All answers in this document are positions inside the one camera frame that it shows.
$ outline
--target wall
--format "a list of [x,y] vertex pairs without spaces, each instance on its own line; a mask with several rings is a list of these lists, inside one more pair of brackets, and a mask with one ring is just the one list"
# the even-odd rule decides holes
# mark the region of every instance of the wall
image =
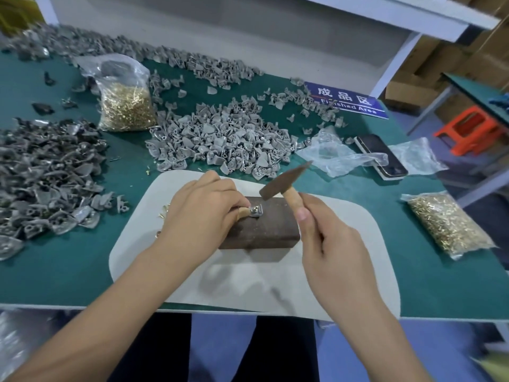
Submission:
[[51,0],[61,24],[369,94],[410,32],[305,0]]

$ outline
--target white cutting mat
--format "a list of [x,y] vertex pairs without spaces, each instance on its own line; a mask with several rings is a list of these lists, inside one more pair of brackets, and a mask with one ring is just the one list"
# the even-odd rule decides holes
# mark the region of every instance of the white cutting mat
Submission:
[[[162,173],[144,194],[109,255],[113,281],[155,239],[162,227],[162,206],[187,182],[203,173],[176,170]],[[263,185],[233,180],[245,196],[258,197]],[[391,312],[400,317],[400,292],[382,234],[360,205],[321,198],[346,224],[357,229],[375,267],[378,288]],[[217,250],[167,299],[239,310],[331,321],[309,288],[302,267],[302,243],[292,249]]]

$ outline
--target dark wooden block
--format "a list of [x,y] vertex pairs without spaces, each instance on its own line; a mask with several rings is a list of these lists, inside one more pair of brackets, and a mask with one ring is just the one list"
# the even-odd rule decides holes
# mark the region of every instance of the dark wooden block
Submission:
[[292,248],[300,240],[299,225],[284,198],[247,197],[251,205],[262,203],[263,216],[239,220],[220,249]]

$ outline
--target green table surface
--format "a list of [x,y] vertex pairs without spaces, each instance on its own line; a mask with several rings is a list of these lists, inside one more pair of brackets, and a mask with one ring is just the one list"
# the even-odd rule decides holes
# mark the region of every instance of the green table surface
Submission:
[[[145,65],[157,67],[162,76],[178,78],[184,75],[187,90],[184,99],[177,99],[178,89],[165,92],[162,97],[178,102],[176,112],[190,114],[195,104],[227,104],[232,97],[240,100],[243,94],[262,94],[271,87],[273,92],[294,89],[289,80],[276,76],[256,76],[253,81],[242,81],[232,89],[218,90],[207,95],[206,80],[195,79],[190,71],[147,61]],[[49,71],[56,85],[43,82],[43,72]],[[86,118],[98,122],[97,99],[90,93],[73,94],[71,87],[80,84],[77,69],[61,59],[41,63],[22,63],[13,55],[0,54],[0,123],[12,125],[12,117],[36,119],[32,102],[53,105],[56,113],[47,118]],[[60,99],[71,97],[80,105],[78,109],[62,110]],[[321,123],[316,114],[305,118],[300,108],[288,103],[283,110],[261,102],[266,121],[278,121],[289,128],[291,134],[302,136],[301,127],[315,127]],[[294,123],[286,117],[296,114]],[[406,141],[403,132],[393,120],[382,120],[351,112],[341,113],[349,126],[339,130],[341,136],[368,133],[378,134],[388,145]],[[105,162],[100,178],[106,190],[125,195],[134,208],[157,177],[155,165],[145,148],[148,132],[105,133],[110,144],[106,155],[120,156],[115,162]],[[298,156],[289,167],[302,163]],[[150,175],[146,174],[151,167]],[[191,170],[207,168],[203,163],[191,164]],[[254,180],[241,173],[233,178]],[[296,182],[302,192],[319,194],[357,203],[365,207],[377,221],[387,245],[401,294],[402,317],[456,318],[456,319],[509,319],[509,276],[488,250],[467,254],[454,262],[440,253],[431,237],[420,226],[409,209],[399,201],[402,193],[419,194],[444,190],[433,176],[407,177],[402,181],[385,182],[372,168],[359,167],[347,176],[331,179],[321,170],[312,167]],[[17,256],[0,262],[0,305],[30,306],[87,306],[112,280],[108,269],[108,256],[131,212],[103,213],[95,230],[78,227],[63,236],[43,235],[30,241]],[[168,310],[221,310],[217,308],[165,303]]]
[[473,100],[481,109],[498,119],[500,123],[506,125],[506,127],[509,127],[509,114],[501,107],[497,107],[490,103],[491,99],[499,97],[503,92],[499,89],[454,74],[444,73],[443,76],[445,80]]

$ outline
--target clear plastic bag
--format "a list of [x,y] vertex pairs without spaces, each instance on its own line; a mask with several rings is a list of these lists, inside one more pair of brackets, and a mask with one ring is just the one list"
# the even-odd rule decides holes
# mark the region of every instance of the clear plastic bag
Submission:
[[447,192],[403,194],[414,214],[442,250],[454,260],[471,250],[495,248],[491,237]]
[[0,381],[5,380],[59,330],[54,311],[0,312]]
[[323,170],[329,177],[335,178],[350,173],[357,166],[386,166],[389,163],[387,154],[370,153],[356,154],[341,142],[334,126],[321,129],[311,139],[311,146],[296,153],[306,161],[313,161],[313,165]]
[[408,175],[435,174],[449,167],[437,160],[435,153],[429,147],[427,138],[422,137],[414,141],[389,146],[392,153],[408,170]]
[[132,57],[112,53],[76,57],[83,76],[92,76],[101,92],[101,121],[105,131],[146,130],[156,125],[149,90],[150,71]]

